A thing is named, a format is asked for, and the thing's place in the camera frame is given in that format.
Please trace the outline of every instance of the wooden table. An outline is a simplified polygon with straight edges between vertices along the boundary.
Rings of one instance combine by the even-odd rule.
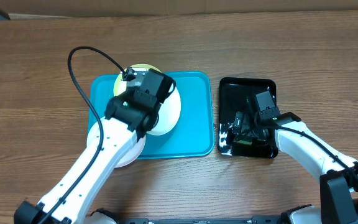
[[[0,22],[0,222],[37,203],[85,148],[88,109],[67,71],[69,51],[101,49],[121,65],[205,72],[214,122],[222,77],[270,78],[278,105],[358,159],[358,11]],[[85,92],[117,73],[90,51],[73,58]],[[291,157],[137,161],[115,170],[91,209],[124,216],[222,218],[319,204],[319,185]]]

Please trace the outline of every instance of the blue tray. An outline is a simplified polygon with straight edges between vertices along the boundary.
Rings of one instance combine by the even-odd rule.
[[[147,135],[138,159],[168,159],[206,156],[214,147],[214,122],[211,86],[202,72],[168,72],[177,82],[181,113],[177,125],[163,136]],[[104,116],[107,102],[113,97],[117,75],[102,75],[91,87],[91,102],[99,116]],[[88,132],[96,122],[89,112]]]

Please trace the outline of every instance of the cardboard box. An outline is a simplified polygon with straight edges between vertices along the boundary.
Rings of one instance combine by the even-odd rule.
[[[8,14],[101,17],[356,10],[358,0],[0,0]]]

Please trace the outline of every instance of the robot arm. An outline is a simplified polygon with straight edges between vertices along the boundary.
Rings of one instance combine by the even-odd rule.
[[[71,223],[82,223],[93,199],[110,176],[118,161],[133,148],[137,142],[135,131],[127,129],[128,125],[115,118],[102,119],[104,129],[103,150],[94,165],[81,179],[75,189],[52,214],[56,220],[69,219]],[[90,162],[99,143],[99,135],[84,150],[61,181],[38,204],[44,205],[42,211],[48,213],[58,199],[68,190],[84,168]]]
[[[77,185],[73,183],[95,155],[100,134],[91,140],[73,167],[37,206],[28,202],[20,205],[14,214],[15,224],[83,223],[93,199],[112,170],[138,140],[156,126],[162,103],[175,90],[175,81],[154,69],[143,72],[141,78],[140,86],[131,86],[108,102],[105,118],[101,120],[102,150]],[[67,195],[65,200],[61,199],[63,195]]]
[[[338,152],[329,144],[325,143],[323,140],[313,134],[302,121],[292,121],[290,123],[283,124],[282,126],[304,132],[305,134],[315,138],[327,149],[329,149],[334,155],[338,156],[338,158],[349,167],[354,166],[354,162],[357,162],[356,159]],[[308,138],[283,129],[275,130],[274,135],[275,143],[278,149],[287,153],[296,161],[298,161],[299,164],[301,164],[318,182],[320,176],[326,174],[327,171],[340,171],[344,169],[318,145],[316,145]]]

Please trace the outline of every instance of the wire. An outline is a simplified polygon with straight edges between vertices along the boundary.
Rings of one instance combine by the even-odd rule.
[[[345,168],[345,170],[347,170],[351,174],[351,176],[353,176],[353,178],[358,182],[358,175],[349,166],[347,166],[342,160],[340,160],[340,158],[338,158],[338,156],[334,155],[321,142],[319,142],[317,139],[311,137],[310,135],[306,134],[305,132],[298,131],[298,130],[295,130],[292,128],[283,127],[283,126],[260,126],[260,127],[276,129],[276,130],[282,129],[282,130],[291,131],[293,133],[299,134],[300,136],[306,137],[307,139],[309,139],[310,141],[312,141],[313,143],[318,145],[326,154],[328,154],[330,157],[332,157],[334,159],[334,161],[336,161],[339,165],[341,165],[343,168]]]
[[[78,84],[78,82],[77,82],[77,80],[76,80],[76,78],[74,76],[73,69],[71,67],[71,59],[73,57],[74,52],[76,52],[77,50],[83,50],[83,49],[93,50],[93,51],[105,56],[107,59],[110,60],[110,62],[115,64],[122,71],[122,74],[125,74],[124,69],[114,59],[112,59],[110,56],[108,56],[107,54],[105,54],[104,52],[102,52],[102,51],[100,51],[100,50],[98,50],[96,48],[85,47],[85,46],[76,47],[73,50],[71,50],[71,52],[68,54],[67,67],[68,67],[68,72],[70,73],[71,79],[73,80],[74,86],[77,88],[78,92],[80,92],[80,95],[85,100],[85,103],[88,105],[88,107],[91,110],[92,114],[96,118],[96,121],[98,122],[99,130],[100,130],[99,144],[98,144],[98,147],[96,148],[95,154],[93,155],[93,157],[92,157],[91,161],[89,162],[89,164],[85,167],[84,171],[78,176],[78,178],[74,181],[74,183],[70,186],[70,188],[66,191],[66,193],[62,197],[59,198],[58,202],[49,210],[49,212],[43,217],[43,219],[40,222],[38,222],[38,224],[43,224],[45,221],[47,221],[48,218],[52,216],[52,213],[66,200],[66,198],[71,193],[71,191],[73,191],[73,189],[77,186],[77,184],[85,176],[87,171],[91,168],[91,166],[95,162],[97,156],[99,155],[100,151],[102,150],[103,139],[104,139],[102,122],[100,120],[98,112],[96,112],[96,110],[93,107],[92,103],[89,101],[88,97],[86,96],[84,91],[81,89],[80,85]]]
[[[259,111],[256,112],[255,115],[254,115],[254,124],[255,124],[255,127],[256,127],[256,128],[258,127],[258,125],[257,125],[257,117],[258,117],[258,115],[259,115]],[[238,134],[238,135],[234,138],[234,140],[238,141],[238,140],[240,140],[241,137],[243,137],[244,135],[246,136],[246,135],[248,135],[248,134],[251,133],[251,132],[252,132],[254,135],[256,135],[256,134],[254,133],[254,130],[251,130],[251,127],[250,127],[249,129],[245,129],[245,130],[243,130],[240,134]]]

